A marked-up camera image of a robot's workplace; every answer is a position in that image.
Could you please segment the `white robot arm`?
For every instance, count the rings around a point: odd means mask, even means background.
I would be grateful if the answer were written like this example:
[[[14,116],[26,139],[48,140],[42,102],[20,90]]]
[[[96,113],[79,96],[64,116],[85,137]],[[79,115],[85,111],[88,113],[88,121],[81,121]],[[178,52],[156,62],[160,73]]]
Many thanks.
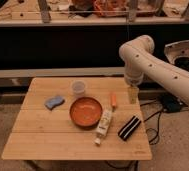
[[[125,63],[125,82],[138,86],[147,75],[189,106],[189,72],[153,56],[154,47],[154,40],[149,35],[139,36],[120,46],[119,56]]]

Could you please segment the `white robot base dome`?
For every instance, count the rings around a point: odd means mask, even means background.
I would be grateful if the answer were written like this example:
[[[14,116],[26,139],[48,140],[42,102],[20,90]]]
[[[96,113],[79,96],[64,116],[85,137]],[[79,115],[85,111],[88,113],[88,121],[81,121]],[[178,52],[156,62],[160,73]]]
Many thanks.
[[[164,54],[170,64],[189,72],[189,40],[166,44]]]

